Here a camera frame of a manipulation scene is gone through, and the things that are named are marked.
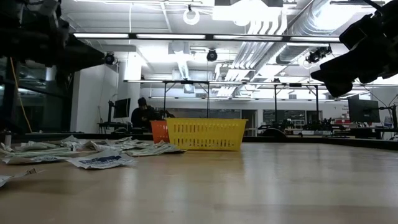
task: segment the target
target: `table surface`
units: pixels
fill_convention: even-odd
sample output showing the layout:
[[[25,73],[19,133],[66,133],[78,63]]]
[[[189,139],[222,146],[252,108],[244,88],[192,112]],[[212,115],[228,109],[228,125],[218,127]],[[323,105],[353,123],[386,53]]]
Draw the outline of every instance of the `table surface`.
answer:
[[[138,158],[83,170],[0,165],[8,223],[398,223],[398,154],[326,144],[245,143],[241,152]]]

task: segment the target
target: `person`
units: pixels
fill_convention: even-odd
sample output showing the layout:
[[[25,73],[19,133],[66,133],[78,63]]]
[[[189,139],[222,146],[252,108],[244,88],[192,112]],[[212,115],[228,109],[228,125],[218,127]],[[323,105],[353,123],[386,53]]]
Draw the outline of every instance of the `person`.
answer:
[[[144,97],[138,99],[138,108],[131,114],[131,123],[136,128],[150,129],[150,121],[159,119],[153,107],[147,105]]]

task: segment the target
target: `security camera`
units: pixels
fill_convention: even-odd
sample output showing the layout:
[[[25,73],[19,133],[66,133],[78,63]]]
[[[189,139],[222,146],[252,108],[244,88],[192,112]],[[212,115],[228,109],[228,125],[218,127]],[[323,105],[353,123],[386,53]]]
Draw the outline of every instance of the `security camera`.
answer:
[[[207,61],[214,62],[215,60],[217,60],[216,50],[210,49],[209,52],[207,53]]]
[[[107,52],[105,55],[105,64],[114,65],[118,60],[114,57],[114,52]]]

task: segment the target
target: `orange basket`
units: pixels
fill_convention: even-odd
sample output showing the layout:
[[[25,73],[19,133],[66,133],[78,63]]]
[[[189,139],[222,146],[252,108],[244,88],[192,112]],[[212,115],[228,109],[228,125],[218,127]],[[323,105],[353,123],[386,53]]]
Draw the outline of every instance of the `orange basket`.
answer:
[[[152,134],[155,143],[161,141],[170,142],[166,121],[150,121],[150,125],[152,126]]]

